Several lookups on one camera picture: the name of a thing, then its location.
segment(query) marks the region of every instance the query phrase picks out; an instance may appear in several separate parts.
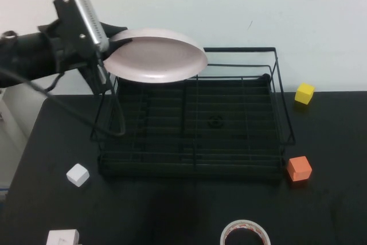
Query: tape roll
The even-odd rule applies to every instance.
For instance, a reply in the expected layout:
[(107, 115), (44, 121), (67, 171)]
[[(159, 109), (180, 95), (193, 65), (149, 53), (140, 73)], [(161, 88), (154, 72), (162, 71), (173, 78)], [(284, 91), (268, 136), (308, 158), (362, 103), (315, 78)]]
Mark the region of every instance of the tape roll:
[(258, 225), (257, 223), (250, 221), (250, 220), (236, 220), (231, 223), (229, 223), (223, 230), (221, 236), (220, 236), (220, 245), (225, 245), (225, 240), (227, 236), (234, 230), (237, 229), (248, 229), (250, 231), (253, 231), (257, 233), (261, 240), (263, 241), (264, 245), (271, 245), (270, 239), (268, 234), (265, 232), (265, 230)]

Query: white plate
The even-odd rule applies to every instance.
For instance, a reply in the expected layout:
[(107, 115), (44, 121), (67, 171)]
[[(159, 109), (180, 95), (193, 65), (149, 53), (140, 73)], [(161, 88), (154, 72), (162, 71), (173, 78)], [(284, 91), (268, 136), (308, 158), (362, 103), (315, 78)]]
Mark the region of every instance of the white plate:
[(144, 28), (126, 30), (111, 41), (132, 39), (117, 49), (104, 66), (123, 79), (142, 83), (169, 83), (200, 73), (208, 64), (204, 49), (184, 34)]

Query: white cube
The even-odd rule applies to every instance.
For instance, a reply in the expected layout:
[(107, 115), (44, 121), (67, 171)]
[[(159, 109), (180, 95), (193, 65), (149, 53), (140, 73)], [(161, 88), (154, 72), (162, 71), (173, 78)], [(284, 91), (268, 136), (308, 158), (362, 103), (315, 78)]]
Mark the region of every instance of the white cube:
[(67, 172), (67, 178), (71, 183), (73, 183), (77, 187), (80, 187), (89, 178), (89, 172), (82, 165), (76, 164), (71, 170)]
[(49, 231), (46, 245), (77, 245), (79, 233), (77, 230)]

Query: black wire rack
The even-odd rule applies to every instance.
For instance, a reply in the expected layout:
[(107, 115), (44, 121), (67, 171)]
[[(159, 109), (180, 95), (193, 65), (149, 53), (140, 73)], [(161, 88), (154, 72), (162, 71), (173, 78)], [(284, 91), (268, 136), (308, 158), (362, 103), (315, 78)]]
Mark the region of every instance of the black wire rack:
[[(276, 49), (205, 52), (216, 63), (191, 79), (166, 84), (115, 81), (127, 132), (110, 138), (92, 131), (101, 174), (281, 177), (284, 149), (295, 138)], [(96, 122), (118, 131), (117, 116), (111, 96), (103, 95)]]

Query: wire grid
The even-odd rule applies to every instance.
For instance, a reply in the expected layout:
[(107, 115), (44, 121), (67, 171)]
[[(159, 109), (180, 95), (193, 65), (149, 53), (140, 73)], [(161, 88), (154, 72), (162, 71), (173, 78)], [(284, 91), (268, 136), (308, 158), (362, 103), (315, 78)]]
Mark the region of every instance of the wire grid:
[[(267, 67), (270, 75), (196, 76), (169, 84), (119, 80), (127, 133), (100, 141), (101, 173), (279, 177), (283, 146), (273, 93), (278, 65), (255, 66)], [(115, 118), (112, 109), (111, 130), (119, 129)]]

